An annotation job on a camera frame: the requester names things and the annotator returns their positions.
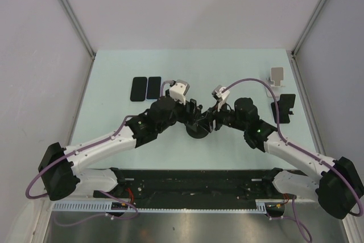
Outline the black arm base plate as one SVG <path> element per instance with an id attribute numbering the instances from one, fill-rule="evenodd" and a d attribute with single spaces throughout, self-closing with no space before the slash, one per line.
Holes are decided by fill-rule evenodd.
<path id="1" fill-rule="evenodd" d="M 112 195 L 131 201 L 137 210 L 212 212 L 254 209 L 258 200 L 283 209 L 292 195 L 276 190 L 273 170 L 120 170 L 112 168 L 117 185 L 94 191 L 95 198 Z"/>

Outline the black phone stand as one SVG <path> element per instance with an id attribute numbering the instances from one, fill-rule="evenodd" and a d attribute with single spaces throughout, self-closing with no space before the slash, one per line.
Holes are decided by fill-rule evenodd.
<path id="1" fill-rule="evenodd" d="M 295 106 L 295 94 L 281 94 L 277 101 L 280 124 L 289 124 L 290 116 L 293 115 L 292 108 Z"/>

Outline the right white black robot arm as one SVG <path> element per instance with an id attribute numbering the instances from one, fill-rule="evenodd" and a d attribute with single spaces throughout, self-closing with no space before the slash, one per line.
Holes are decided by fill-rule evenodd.
<path id="1" fill-rule="evenodd" d="M 207 113 L 209 130 L 228 126 L 243 132 L 252 149 L 276 156 L 302 173 L 278 171 L 263 182 L 262 191 L 269 198 L 282 192 L 316 201 L 325 212 L 337 219 L 347 215 L 363 216 L 363 183 L 354 163 L 348 158 L 334 159 L 305 150 L 284 137 L 278 125 L 262 120 L 250 98 L 239 98 L 230 110 L 218 103 Z"/>

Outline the white phone stand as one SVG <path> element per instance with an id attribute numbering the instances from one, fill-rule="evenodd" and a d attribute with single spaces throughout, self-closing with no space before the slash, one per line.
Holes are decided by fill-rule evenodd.
<path id="1" fill-rule="evenodd" d="M 279 98 L 284 88 L 284 68 L 271 67 L 269 76 L 265 79 L 265 83 L 271 88 L 273 94 L 265 89 L 268 98 Z"/>

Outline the black phone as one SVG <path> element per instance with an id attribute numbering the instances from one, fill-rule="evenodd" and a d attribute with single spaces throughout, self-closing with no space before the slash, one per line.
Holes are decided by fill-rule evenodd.
<path id="1" fill-rule="evenodd" d="M 132 81 L 130 101 L 142 102 L 146 99 L 147 77 L 135 77 Z"/>

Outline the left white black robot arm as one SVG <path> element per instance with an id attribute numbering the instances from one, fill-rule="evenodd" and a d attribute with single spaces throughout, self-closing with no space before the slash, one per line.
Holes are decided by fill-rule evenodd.
<path id="1" fill-rule="evenodd" d="M 143 146 L 175 123 L 194 124 L 201 117 L 202 105 L 191 99 L 182 104 L 162 96 L 143 113 L 127 116 L 115 131 L 75 146 L 48 146 L 38 167 L 47 196 L 64 199 L 83 184 L 81 173 L 118 152 Z"/>

